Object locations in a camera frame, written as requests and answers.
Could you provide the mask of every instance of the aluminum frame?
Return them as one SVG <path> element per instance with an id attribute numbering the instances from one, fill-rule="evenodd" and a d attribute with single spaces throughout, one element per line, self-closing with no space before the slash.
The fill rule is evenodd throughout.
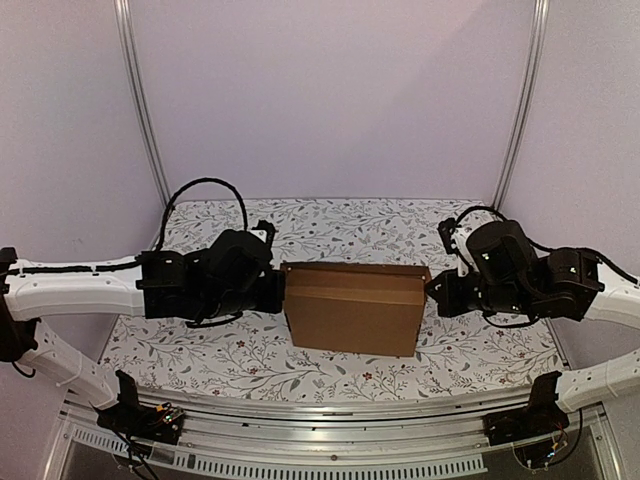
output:
<path id="1" fill-rule="evenodd" d="M 122 45 L 122 55 L 124 56 L 125 67 L 127 69 L 131 97 L 140 125 L 140 133 L 142 134 L 147 159 L 149 160 L 149 167 L 151 168 L 151 175 L 156 184 L 160 201 L 166 206 L 171 198 L 171 189 L 169 188 L 169 182 L 167 181 L 162 159 L 160 158 L 160 149 L 158 148 L 158 142 L 156 141 L 156 136 L 153 131 L 149 106 L 142 85 L 129 0 L 115 0 L 115 9 L 118 31 L 120 33 L 120 43 Z"/>
<path id="2" fill-rule="evenodd" d="M 157 395 L 158 392 L 141 389 L 143 402 L 154 404 Z M 182 404 L 188 410 L 188 417 L 180 444 L 176 447 L 154 445 L 150 463 L 184 470 L 181 468 L 184 459 L 192 458 L 198 465 L 191 470 L 194 473 L 224 464 L 231 469 L 253 467 L 281 471 L 283 478 L 285 470 L 290 473 L 293 470 L 326 472 L 327 475 L 333 472 L 335 479 L 347 478 L 349 472 L 353 473 L 353 478 L 364 478 L 364 472 L 371 469 L 397 472 L 400 464 L 410 470 L 427 465 L 464 463 L 478 455 L 511 448 L 511 444 L 489 446 L 482 432 L 482 417 L 490 411 L 522 405 L 526 397 L 527 389 L 522 388 L 453 399 L 379 405 L 278 405 L 251 400 L 192 398 L 193 403 Z M 162 398 L 167 399 L 167 395 L 163 394 Z M 511 403 L 513 398 L 520 401 Z M 570 418 L 569 430 L 575 430 L 578 414 L 574 413 Z M 60 478 L 71 441 L 78 436 L 78 430 L 80 434 L 84 431 L 103 437 L 91 438 L 93 446 L 122 454 L 122 449 L 116 448 L 118 439 L 96 427 L 95 420 L 95 411 L 78 403 L 74 394 L 67 396 L 58 421 L 55 448 L 44 477 L 46 480 Z M 585 409 L 584 428 L 591 430 L 604 478 L 623 478 L 619 454 L 602 406 Z M 541 438 L 544 437 L 518 442 L 518 445 Z"/>
<path id="3" fill-rule="evenodd" d="M 509 185 L 513 176 L 513 170 L 518 159 L 520 145 L 524 137 L 527 118 L 531 108 L 531 101 L 535 90 L 536 78 L 538 76 L 538 67 L 542 57 L 542 49 L 544 46 L 544 36 L 547 28 L 547 17 L 549 14 L 549 0 L 536 0 L 533 26 L 531 31 L 531 41 L 529 44 L 529 56 L 527 59 L 527 67 L 525 70 L 522 90 L 518 102 L 516 118 L 509 137 L 507 152 L 505 154 L 504 163 L 498 178 L 498 185 L 493 196 L 492 206 L 498 210 L 504 205 L 504 201 L 509 192 Z"/>

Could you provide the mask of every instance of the black bracket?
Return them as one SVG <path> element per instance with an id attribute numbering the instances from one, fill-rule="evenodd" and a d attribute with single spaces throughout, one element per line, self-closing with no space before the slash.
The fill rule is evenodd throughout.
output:
<path id="1" fill-rule="evenodd" d="M 136 382 L 132 377 L 122 370 L 117 370 L 116 376 L 120 380 L 118 403 L 105 410 L 96 410 L 98 426 L 127 437 L 177 445 L 182 434 L 184 415 L 170 422 L 162 421 L 156 408 L 140 404 Z"/>
<path id="2" fill-rule="evenodd" d="M 489 444 L 517 442 L 567 428 L 569 417 L 556 405 L 555 390 L 561 375 L 549 372 L 537 377 L 526 407 L 486 415 L 482 423 Z"/>

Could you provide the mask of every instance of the box flap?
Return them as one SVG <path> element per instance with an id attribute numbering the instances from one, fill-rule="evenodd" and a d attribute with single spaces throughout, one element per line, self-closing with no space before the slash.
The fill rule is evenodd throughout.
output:
<path id="1" fill-rule="evenodd" d="M 378 273 L 381 275 L 399 275 L 426 277 L 429 282 L 431 274 L 429 267 L 424 265 L 381 265 L 367 263 L 342 263 L 342 262 L 283 262 L 281 270 L 285 272 L 293 270 L 322 270 L 328 272 L 346 273 Z"/>
<path id="2" fill-rule="evenodd" d="M 415 277 L 292 269 L 287 274 L 286 299 L 307 297 L 390 305 L 424 305 L 425 280 L 422 277 L 423 275 Z"/>

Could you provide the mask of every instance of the wire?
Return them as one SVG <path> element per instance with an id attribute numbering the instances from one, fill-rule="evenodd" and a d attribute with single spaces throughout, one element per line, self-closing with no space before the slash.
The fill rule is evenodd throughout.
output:
<path id="1" fill-rule="evenodd" d="M 536 471 L 545 470 L 545 469 L 547 469 L 547 468 L 554 467 L 554 466 L 556 466 L 556 465 L 560 465 L 561 463 L 566 462 L 566 461 L 569 459 L 569 457 L 571 457 L 571 455 L 573 455 L 573 453 L 577 450 L 578 445 L 580 444 L 580 438 L 582 437 L 582 430 L 583 430 L 583 427 L 584 427 L 584 417 L 583 417 L 583 414 L 582 414 L 582 409 L 580 409 L 580 410 L 578 410 L 578 411 L 579 411 L 579 413 L 580 413 L 580 427 L 578 428 L 578 436 L 576 437 L 576 441 L 574 442 L 573 446 L 571 447 L 571 450 L 569 450 L 569 452 L 567 452 L 567 454 L 566 454 L 564 457 L 562 457 L 562 458 L 561 458 L 560 460 L 558 460 L 557 462 L 550 462 L 550 463 L 549 463 L 549 464 L 547 464 L 544 468 L 529 468 L 529 467 L 527 466 L 527 465 L 528 465 L 528 463 L 527 463 L 527 459 L 526 459 L 525 457 L 521 457 L 521 456 L 519 455 L 519 454 L 520 454 L 520 452 L 522 452 L 523 450 L 519 448 L 519 449 L 518 449 L 518 451 L 517 451 L 517 453 L 516 453 L 516 447 L 515 447 L 515 446 L 512 446 L 512 447 L 511 447 L 511 450 L 512 450 L 512 452 L 513 452 L 513 456 L 516 458 L 516 460 L 518 461 L 518 463 L 519 463 L 520 465 L 522 465 L 525 469 L 527 469 L 527 470 L 529 470 L 529 471 L 532 471 L 532 472 L 536 472 Z M 560 430 L 560 438 L 556 441 L 556 440 L 553 438 L 553 435 L 552 435 L 552 436 L 551 436 L 551 439 L 553 440 L 553 442 L 557 444 L 557 443 L 560 441 L 560 439 L 562 439 L 562 438 L 565 438 L 565 440 L 567 440 L 567 441 L 568 441 L 568 440 L 569 440 L 569 435 L 567 435 L 567 432 L 564 430 L 564 428 L 562 428 L 562 426 L 561 426 L 561 425 L 556 425 L 556 426 L 557 426 L 557 427 L 558 427 L 558 429 Z M 560 450 L 562 450 L 562 448 L 557 449 L 557 450 L 556 450 L 556 449 L 554 449 L 554 453 L 557 453 L 557 452 L 559 452 Z"/>
<path id="2" fill-rule="evenodd" d="M 196 185 L 199 185 L 201 183 L 216 183 L 218 185 L 222 185 L 223 187 L 226 187 L 229 190 L 231 190 L 231 192 L 235 195 L 236 199 L 238 200 L 238 203 L 240 204 L 240 210 L 242 211 L 242 222 L 244 224 L 244 230 L 246 231 L 246 230 L 249 229 L 249 221 L 247 219 L 247 208 L 245 207 L 244 200 L 242 200 L 242 196 L 240 195 L 240 192 L 238 192 L 236 187 L 234 187 L 233 185 L 231 185 L 228 182 L 225 182 L 224 180 L 220 180 L 219 178 L 210 178 L 210 177 L 196 178 L 195 180 L 192 180 L 189 183 L 187 183 L 187 184 L 183 185 L 182 187 L 180 187 L 178 189 L 178 191 L 171 196 L 171 199 L 169 200 L 169 203 L 167 203 L 167 206 L 164 209 L 164 213 L 162 214 L 162 224 L 160 226 L 160 237 L 158 237 L 158 243 L 156 244 L 156 248 L 155 248 L 156 252 L 162 250 L 162 247 L 164 246 L 164 239 L 165 239 L 165 235 L 166 235 L 167 223 L 169 222 L 169 217 L 171 216 L 171 212 L 173 211 L 173 207 L 174 207 L 174 204 L 176 203 L 176 200 L 184 192 L 186 192 L 190 188 L 195 187 Z"/>
<path id="3" fill-rule="evenodd" d="M 491 320 L 489 320 L 489 318 L 487 318 L 486 315 L 482 315 L 482 318 L 484 318 L 484 321 L 487 322 L 489 325 L 491 325 L 492 327 L 495 328 L 503 328 L 505 330 L 509 330 L 509 329 L 513 329 L 513 328 L 525 328 L 525 327 L 531 327 L 533 325 L 535 325 L 536 323 L 538 323 L 540 321 L 539 318 L 535 319 L 535 320 L 531 320 L 529 322 L 521 322 L 521 323 L 506 323 L 503 325 L 500 325 L 499 323 L 493 323 Z"/>
<path id="4" fill-rule="evenodd" d="M 111 431 L 113 433 L 115 433 L 116 436 L 127 445 L 127 454 L 129 456 L 129 467 L 131 469 L 131 472 L 135 473 L 137 477 L 139 477 L 139 478 L 141 478 L 143 480 L 149 480 L 147 477 L 145 477 L 144 475 L 142 475 L 140 472 L 138 472 L 136 470 L 136 468 L 138 468 L 138 467 L 135 467 L 133 465 L 133 455 L 135 455 L 138 458 L 138 460 L 140 461 L 140 463 L 142 464 L 142 466 L 144 466 L 144 468 L 147 470 L 147 472 L 149 472 L 149 475 L 151 475 L 153 480 L 160 480 L 160 477 L 158 477 L 158 475 L 156 475 L 156 472 L 153 471 L 151 466 L 149 466 L 147 461 L 144 459 L 142 454 L 139 452 L 139 448 L 140 447 L 136 444 L 136 442 L 134 440 L 132 440 L 129 435 L 127 435 L 126 438 L 125 438 L 122 434 L 117 432 L 115 429 L 111 428 Z"/>
<path id="5" fill-rule="evenodd" d="M 584 416 L 582 414 L 582 409 L 580 409 L 579 412 L 580 412 L 580 427 L 578 428 L 578 436 L 576 437 L 576 441 L 573 444 L 573 447 L 571 447 L 571 450 L 569 450 L 567 454 L 564 457 L 562 457 L 560 460 L 558 460 L 557 462 L 550 463 L 549 464 L 550 467 L 553 467 L 554 465 L 560 465 L 561 463 L 566 462 L 569 459 L 569 457 L 573 454 L 573 452 L 577 450 L 578 445 L 580 444 L 580 438 L 582 437 L 582 427 L 584 426 Z"/>
<path id="6" fill-rule="evenodd" d="M 22 375 L 23 377 L 25 377 L 25 378 L 33 378 L 33 377 L 35 377 L 35 376 L 36 376 L 36 369 L 35 369 L 35 368 L 32 368 L 32 369 L 31 369 L 31 373 L 27 373 L 27 372 L 25 372 L 24 370 L 22 370 L 22 369 L 18 366 L 18 364 L 17 364 L 16 362 L 11 362 L 11 365 L 13 365 L 13 368 L 15 368 L 15 369 L 16 369 L 16 371 L 17 371 L 20 375 Z"/>
<path id="7" fill-rule="evenodd" d="M 467 208 L 460 215 L 458 215 L 455 226 L 456 227 L 459 226 L 460 222 L 462 222 L 462 220 L 464 220 L 464 218 L 468 216 L 470 213 L 478 212 L 478 211 L 492 213 L 503 222 L 507 221 L 507 217 L 505 217 L 502 213 L 500 213 L 498 210 L 496 210 L 493 207 L 487 207 L 486 205 L 473 205 L 472 207 Z"/>
<path id="8" fill-rule="evenodd" d="M 226 187 L 229 190 L 231 190 L 231 192 L 233 192 L 236 199 L 238 200 L 238 203 L 240 204 L 244 230 L 246 231 L 249 229 L 247 209 L 245 207 L 244 200 L 242 199 L 242 196 L 240 195 L 240 192 L 238 192 L 236 187 L 234 187 L 228 182 L 225 182 L 224 180 L 220 180 L 219 178 L 210 178 L 210 177 L 196 178 L 195 180 L 192 180 L 189 183 L 180 187 L 178 191 L 171 196 L 169 203 L 167 203 L 167 206 L 165 207 L 164 212 L 162 213 L 160 236 L 158 238 L 158 243 L 156 244 L 156 247 L 154 248 L 152 253 L 157 254 L 160 250 L 162 250 L 162 247 L 164 246 L 167 223 L 169 222 L 169 217 L 173 212 L 174 205 L 178 197 L 182 195 L 184 192 L 186 192 L 187 190 L 189 190 L 190 188 L 195 187 L 196 185 L 199 185 L 201 183 L 216 183 L 218 185 L 222 185 L 223 187 Z M 97 275 L 103 272 L 117 272 L 120 270 L 128 270 L 130 268 L 136 268 L 152 258 L 153 258 L 153 255 L 147 255 L 147 256 L 141 255 L 132 262 L 117 263 L 115 265 L 96 265 L 94 267 L 91 267 L 89 265 L 69 265 L 66 267 L 27 267 L 22 269 L 12 268 L 11 270 L 7 271 L 5 275 L 28 275 L 28 274 L 37 274 L 37 273 L 89 273 L 89 272 L 93 272 L 94 274 Z"/>

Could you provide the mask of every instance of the metal bar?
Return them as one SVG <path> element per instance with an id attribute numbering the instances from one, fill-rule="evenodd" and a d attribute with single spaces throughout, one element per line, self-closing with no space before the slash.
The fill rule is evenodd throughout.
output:
<path id="1" fill-rule="evenodd" d="M 498 179 L 498 185 L 493 197 L 492 206 L 498 210 L 502 208 L 509 191 L 513 170 L 516 165 L 518 152 L 520 151 L 520 145 L 522 144 L 522 139 L 524 137 L 533 92 L 535 90 L 536 78 L 538 76 L 540 58 L 542 57 L 548 13 L 549 0 L 536 0 L 531 41 L 529 44 L 529 56 L 527 58 L 527 67 L 525 70 L 524 81 L 522 83 L 522 90 L 520 92 L 518 110 L 511 130 L 511 135 L 509 137 L 509 144 L 507 146 L 507 152 L 505 154 L 502 170 Z"/>
<path id="2" fill-rule="evenodd" d="M 167 181 L 162 160 L 160 158 L 160 150 L 156 141 L 156 136 L 151 123 L 151 115 L 142 85 L 142 77 L 140 75 L 140 65 L 138 62 L 138 54 L 134 41 L 133 25 L 131 22 L 131 10 L 129 8 L 129 0 L 115 0 L 116 19 L 118 23 L 118 31 L 120 33 L 120 43 L 122 45 L 122 54 L 129 78 L 129 86 L 131 88 L 131 96 L 140 125 L 140 133 L 144 143 L 147 159 L 151 168 L 151 174 L 158 190 L 158 195 L 163 205 L 167 205 L 171 198 L 171 190 Z"/>

